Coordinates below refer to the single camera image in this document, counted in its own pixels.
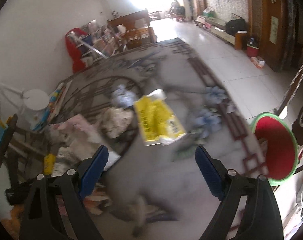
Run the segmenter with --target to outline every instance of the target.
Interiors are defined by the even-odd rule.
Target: blue gripper pad
[[[203,174],[211,194],[222,201],[225,197],[225,193],[223,191],[223,180],[213,165],[211,157],[208,153],[205,153],[202,147],[198,147],[195,153],[195,160]]]
[[[77,169],[80,175],[78,194],[81,199],[92,194],[95,184],[98,182],[98,179],[106,166],[108,156],[107,147],[101,146],[92,158],[84,160],[79,165]]]

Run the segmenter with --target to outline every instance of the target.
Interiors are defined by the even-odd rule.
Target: barcode
[[[179,132],[178,127],[176,126],[175,120],[169,119],[168,124],[174,134]]]

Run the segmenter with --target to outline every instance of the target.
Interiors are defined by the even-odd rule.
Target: red object
[[[273,179],[286,178],[295,163],[295,145],[288,130],[274,118],[265,116],[258,121],[255,135],[258,140],[265,138],[268,141],[268,176]]]
[[[259,53],[258,48],[251,47],[247,44],[247,56],[248,57],[257,57]]]
[[[75,32],[77,36],[81,35],[88,35],[87,32],[82,31],[80,28],[74,28],[71,29],[66,35],[65,35],[65,42],[66,42],[66,48],[68,51],[68,54],[72,58],[74,64],[73,64],[73,73],[77,73],[78,71],[81,71],[86,68],[86,64],[81,61],[82,53],[79,49],[76,48],[76,44],[68,37],[68,34],[70,32]]]

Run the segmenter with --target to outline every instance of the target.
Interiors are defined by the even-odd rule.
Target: white round lid
[[[24,105],[34,111],[45,109],[49,102],[49,96],[40,89],[31,89],[24,92]]]

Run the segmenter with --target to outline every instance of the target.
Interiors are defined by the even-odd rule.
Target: yellow object
[[[134,103],[134,108],[146,145],[167,145],[186,135],[178,118],[164,100],[143,96]]]
[[[53,168],[54,168],[54,163],[56,160],[56,156],[53,154],[48,154],[45,158],[44,158],[44,174],[45,175],[50,175],[53,172]]]

